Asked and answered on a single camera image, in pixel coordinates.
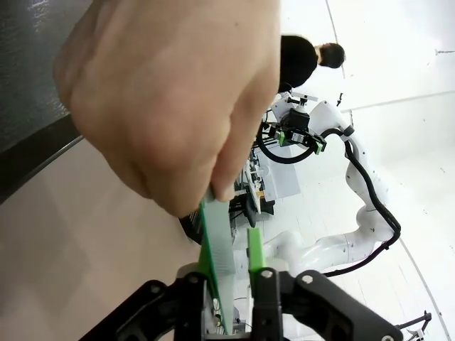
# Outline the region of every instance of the human hand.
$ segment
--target human hand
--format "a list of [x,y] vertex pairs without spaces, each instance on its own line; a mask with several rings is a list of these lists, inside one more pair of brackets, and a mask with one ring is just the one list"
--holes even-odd
[[172,215],[227,201],[279,79],[279,0],[94,0],[54,65],[119,178]]

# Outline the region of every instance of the screw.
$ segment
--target screw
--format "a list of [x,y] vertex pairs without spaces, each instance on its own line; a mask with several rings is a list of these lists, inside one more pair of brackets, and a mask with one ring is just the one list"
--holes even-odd
[[152,293],[159,293],[160,288],[158,286],[151,286],[150,291]]
[[270,270],[264,270],[262,273],[261,273],[261,276],[262,277],[265,277],[265,278],[270,278],[273,276],[273,273],[270,271]]
[[310,275],[305,275],[301,278],[301,280],[306,284],[310,284],[313,281],[313,277],[311,277]]

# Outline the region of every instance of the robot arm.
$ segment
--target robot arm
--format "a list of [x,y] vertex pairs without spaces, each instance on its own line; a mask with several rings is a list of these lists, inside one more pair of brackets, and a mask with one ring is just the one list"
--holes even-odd
[[[300,97],[300,101],[289,100],[295,96]],[[353,127],[343,119],[338,108],[328,102],[320,102],[308,115],[304,112],[305,102],[302,103],[302,99],[308,97],[286,93],[273,104],[272,111],[277,118],[273,134],[278,137],[284,131],[284,140],[287,137],[289,144],[294,144],[295,139],[292,137],[296,134],[304,136],[299,138],[300,141],[312,141],[314,136],[318,141],[317,136],[320,136],[322,139],[319,141],[323,144],[328,134],[338,134],[346,145],[346,157],[351,161],[346,171],[346,182],[365,205],[358,211],[358,228],[354,232],[324,237],[314,245],[305,247],[300,235],[285,231],[265,244],[265,254],[268,259],[285,261],[290,274],[294,276],[308,269],[323,271],[331,266],[360,261],[352,268],[356,269],[388,248],[400,235],[400,226],[385,208],[388,187],[370,163],[369,153],[364,149]],[[304,126],[287,125],[287,116],[292,112],[308,117],[306,129]],[[310,154],[311,147],[305,153]],[[345,272],[348,271],[333,271],[327,275],[334,276]]]

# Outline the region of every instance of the skin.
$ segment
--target skin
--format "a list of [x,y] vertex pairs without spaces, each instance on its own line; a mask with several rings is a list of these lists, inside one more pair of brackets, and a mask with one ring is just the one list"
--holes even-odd
[[119,178],[182,217],[219,200],[279,79],[279,0],[94,0],[54,65],[62,103]]

